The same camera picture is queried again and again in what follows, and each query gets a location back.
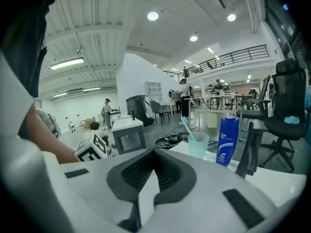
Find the black hair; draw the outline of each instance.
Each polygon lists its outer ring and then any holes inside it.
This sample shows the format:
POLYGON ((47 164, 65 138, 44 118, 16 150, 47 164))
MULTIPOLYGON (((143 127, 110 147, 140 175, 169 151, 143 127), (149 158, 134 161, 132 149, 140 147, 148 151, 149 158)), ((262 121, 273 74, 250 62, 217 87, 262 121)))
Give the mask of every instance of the black hair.
POLYGON ((89 128, 91 130, 98 130, 99 128, 99 123, 98 122, 92 122, 90 125, 89 125, 89 128))

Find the blue shampoo bottle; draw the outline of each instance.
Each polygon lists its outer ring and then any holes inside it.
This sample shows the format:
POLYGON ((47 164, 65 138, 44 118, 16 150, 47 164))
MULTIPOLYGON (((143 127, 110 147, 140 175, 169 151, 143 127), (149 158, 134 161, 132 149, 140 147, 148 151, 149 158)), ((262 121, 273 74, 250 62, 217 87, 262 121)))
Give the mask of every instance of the blue shampoo bottle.
POLYGON ((228 166, 238 141, 239 118, 223 116, 220 125, 216 163, 228 166))

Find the recessed ceiling light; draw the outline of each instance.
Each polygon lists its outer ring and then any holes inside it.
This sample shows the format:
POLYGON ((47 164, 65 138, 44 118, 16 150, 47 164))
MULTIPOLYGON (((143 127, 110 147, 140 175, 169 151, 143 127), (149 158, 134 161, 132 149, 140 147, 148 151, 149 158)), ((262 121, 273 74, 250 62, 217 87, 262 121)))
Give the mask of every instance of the recessed ceiling light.
POLYGON ((73 60, 66 60, 66 61, 58 63, 56 65, 52 65, 51 69, 55 70, 55 69, 59 69, 61 67, 67 67, 67 66, 71 66, 71 65, 78 64, 78 63, 83 63, 83 62, 84 62, 84 58, 77 58, 77 59, 73 59, 73 60))
POLYGON ((59 94, 59 95, 55 95, 54 97, 60 97, 60 96, 64 96, 64 95, 67 95, 68 93, 63 93, 63 94, 59 94))
POLYGON ((235 14, 230 14, 230 15, 228 15, 228 17, 227 17, 228 21, 234 21, 235 18, 236 18, 235 14))
POLYGON ((196 35, 191 36, 190 41, 196 41, 198 39, 198 37, 196 35))
POLYGON ((150 20, 150 21, 155 21, 159 18, 159 15, 157 12, 150 12, 148 15, 147 15, 147 18, 150 20))
POLYGON ((214 53, 214 51, 210 48, 207 48, 208 51, 210 51, 211 53, 214 53))
POLYGON ((94 91, 94 90, 100 90, 100 89, 101 89, 101 88, 98 87, 98 88, 85 89, 85 90, 83 90, 83 91, 94 91))

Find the white cabinet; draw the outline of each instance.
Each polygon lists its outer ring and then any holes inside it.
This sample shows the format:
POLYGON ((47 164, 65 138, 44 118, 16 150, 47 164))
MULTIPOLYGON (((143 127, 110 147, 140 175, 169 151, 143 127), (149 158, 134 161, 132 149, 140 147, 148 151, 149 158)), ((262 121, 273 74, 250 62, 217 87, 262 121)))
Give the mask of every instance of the white cabinet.
POLYGON ((162 85, 158 82, 145 82, 146 95, 157 102, 163 101, 162 85))

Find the black rubber pad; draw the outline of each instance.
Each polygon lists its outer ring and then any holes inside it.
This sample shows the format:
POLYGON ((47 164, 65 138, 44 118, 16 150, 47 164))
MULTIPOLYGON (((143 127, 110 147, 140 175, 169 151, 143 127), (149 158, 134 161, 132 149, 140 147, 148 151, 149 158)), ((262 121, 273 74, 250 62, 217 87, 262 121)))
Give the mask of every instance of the black rubber pad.
POLYGON ((83 175, 86 173, 89 173, 89 171, 87 171, 85 168, 83 168, 80 170, 65 173, 65 176, 67 177, 67 179, 70 179, 70 178, 74 178, 74 177, 77 177, 77 176, 80 176, 80 175, 83 175))
POLYGON ((264 221, 264 217, 236 189, 223 194, 249 229, 264 221))

